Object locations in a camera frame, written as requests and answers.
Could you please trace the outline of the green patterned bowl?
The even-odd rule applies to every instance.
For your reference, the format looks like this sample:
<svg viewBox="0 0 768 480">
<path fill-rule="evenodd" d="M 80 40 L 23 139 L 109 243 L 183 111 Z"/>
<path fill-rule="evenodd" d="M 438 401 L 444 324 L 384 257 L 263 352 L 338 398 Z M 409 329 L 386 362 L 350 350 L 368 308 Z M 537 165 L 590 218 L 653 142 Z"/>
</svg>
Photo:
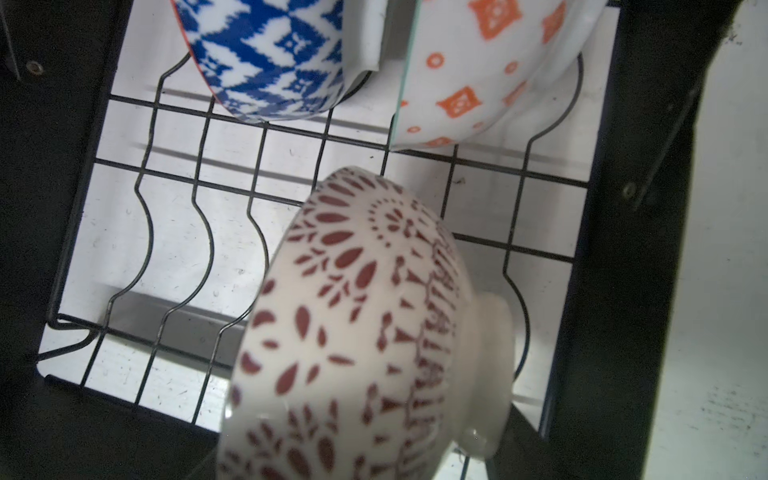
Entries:
<svg viewBox="0 0 768 480">
<path fill-rule="evenodd" d="M 458 144 L 521 108 L 573 63 L 606 8 L 595 1 L 420 1 L 388 146 Z"/>
</svg>

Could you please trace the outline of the black white lattice bowl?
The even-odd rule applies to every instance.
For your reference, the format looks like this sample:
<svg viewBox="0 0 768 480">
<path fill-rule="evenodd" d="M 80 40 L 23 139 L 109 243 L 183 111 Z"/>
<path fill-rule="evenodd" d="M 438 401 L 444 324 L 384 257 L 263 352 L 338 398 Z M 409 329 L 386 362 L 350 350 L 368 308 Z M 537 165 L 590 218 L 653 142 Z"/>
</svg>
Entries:
<svg viewBox="0 0 768 480">
<path fill-rule="evenodd" d="M 230 380 L 220 479 L 430 479 L 499 448 L 512 406 L 507 301 L 402 186 L 331 174 L 270 264 Z"/>
</svg>

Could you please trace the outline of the red blue patterned bowl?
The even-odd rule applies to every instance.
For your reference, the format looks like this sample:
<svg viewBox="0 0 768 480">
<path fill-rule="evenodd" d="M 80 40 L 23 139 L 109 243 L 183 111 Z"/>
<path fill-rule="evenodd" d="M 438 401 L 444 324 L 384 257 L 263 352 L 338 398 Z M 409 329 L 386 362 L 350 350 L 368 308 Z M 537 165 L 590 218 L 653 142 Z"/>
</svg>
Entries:
<svg viewBox="0 0 768 480">
<path fill-rule="evenodd" d="M 176 0 L 190 54 L 219 103 L 245 123 L 301 120 L 378 70 L 389 4 Z"/>
</svg>

